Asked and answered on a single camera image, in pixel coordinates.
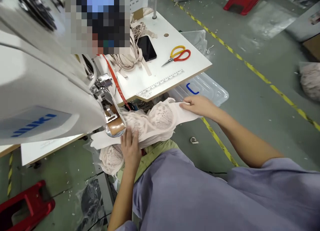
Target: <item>bundle of straps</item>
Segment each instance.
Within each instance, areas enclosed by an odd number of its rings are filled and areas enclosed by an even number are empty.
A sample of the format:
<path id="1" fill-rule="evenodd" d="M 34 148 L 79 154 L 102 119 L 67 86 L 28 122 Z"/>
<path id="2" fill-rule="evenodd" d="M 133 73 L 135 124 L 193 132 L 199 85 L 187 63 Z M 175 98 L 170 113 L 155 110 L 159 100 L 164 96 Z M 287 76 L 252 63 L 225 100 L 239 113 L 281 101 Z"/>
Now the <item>bundle of straps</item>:
<path id="1" fill-rule="evenodd" d="M 130 53 L 125 55 L 108 55 L 110 61 L 115 65 L 115 71 L 119 72 L 123 77 L 127 77 L 126 72 L 134 70 L 136 64 L 142 65 L 150 76 L 151 72 L 147 62 L 142 56 L 142 50 L 138 47 L 138 39 L 142 36 L 149 35 L 151 38 L 158 38 L 156 34 L 146 29 L 143 22 L 134 22 L 133 16 L 130 16 Z"/>

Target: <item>cardboard box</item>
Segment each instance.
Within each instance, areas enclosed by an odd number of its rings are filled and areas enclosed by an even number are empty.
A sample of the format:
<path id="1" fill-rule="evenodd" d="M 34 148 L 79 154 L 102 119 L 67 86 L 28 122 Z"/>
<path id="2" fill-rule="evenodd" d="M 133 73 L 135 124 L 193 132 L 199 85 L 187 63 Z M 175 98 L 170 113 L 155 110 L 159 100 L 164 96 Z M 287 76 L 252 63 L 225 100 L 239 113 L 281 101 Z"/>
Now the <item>cardboard box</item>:
<path id="1" fill-rule="evenodd" d="M 320 34 L 308 39 L 303 45 L 320 61 Z"/>

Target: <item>juki logo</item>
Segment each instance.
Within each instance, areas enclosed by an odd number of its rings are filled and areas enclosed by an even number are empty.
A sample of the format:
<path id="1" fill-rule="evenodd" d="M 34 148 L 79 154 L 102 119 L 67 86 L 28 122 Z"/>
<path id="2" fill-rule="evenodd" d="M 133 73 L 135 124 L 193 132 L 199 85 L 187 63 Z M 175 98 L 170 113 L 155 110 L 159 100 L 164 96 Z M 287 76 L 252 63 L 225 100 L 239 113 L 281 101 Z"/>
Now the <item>juki logo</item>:
<path id="1" fill-rule="evenodd" d="M 27 124 L 24 128 L 18 129 L 17 131 L 13 132 L 13 135 L 11 137 L 19 137 L 20 135 L 23 135 L 24 133 L 34 129 L 35 127 L 38 127 L 39 125 L 44 124 L 48 120 L 51 120 L 52 118 L 56 117 L 56 115 L 47 114 L 44 117 L 41 117 L 37 121 L 33 121 L 30 124 Z"/>

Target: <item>green fabric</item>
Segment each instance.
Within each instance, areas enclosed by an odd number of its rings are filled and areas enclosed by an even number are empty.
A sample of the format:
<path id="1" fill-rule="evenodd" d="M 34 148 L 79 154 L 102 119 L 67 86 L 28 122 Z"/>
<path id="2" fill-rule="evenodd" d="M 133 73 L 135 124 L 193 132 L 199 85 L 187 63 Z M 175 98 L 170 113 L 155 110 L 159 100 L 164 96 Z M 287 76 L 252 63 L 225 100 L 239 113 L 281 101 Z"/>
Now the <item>green fabric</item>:
<path id="1" fill-rule="evenodd" d="M 146 171 L 146 169 L 152 164 L 152 162 L 163 152 L 172 149 L 172 148 L 179 148 L 178 145 L 172 141 L 171 139 L 168 139 L 167 141 L 160 141 L 153 145 L 150 145 L 145 148 L 146 155 L 141 158 L 139 168 L 136 174 L 136 177 L 134 179 L 134 182 L 136 182 L 140 176 Z M 119 190 L 122 175 L 123 175 L 124 165 L 122 168 L 117 172 L 118 177 L 118 186 L 117 190 Z"/>

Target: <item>metal pole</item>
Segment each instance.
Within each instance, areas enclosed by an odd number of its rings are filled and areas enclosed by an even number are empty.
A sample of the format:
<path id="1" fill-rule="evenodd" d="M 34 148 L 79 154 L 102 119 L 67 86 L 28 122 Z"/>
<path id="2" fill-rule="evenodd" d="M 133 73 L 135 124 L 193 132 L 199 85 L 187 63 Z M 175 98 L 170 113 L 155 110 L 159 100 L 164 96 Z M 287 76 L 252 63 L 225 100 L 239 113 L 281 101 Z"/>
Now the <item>metal pole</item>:
<path id="1" fill-rule="evenodd" d="M 157 0 L 154 0 L 154 8 L 153 8 L 153 17 L 152 19 L 156 19 L 157 18 Z"/>

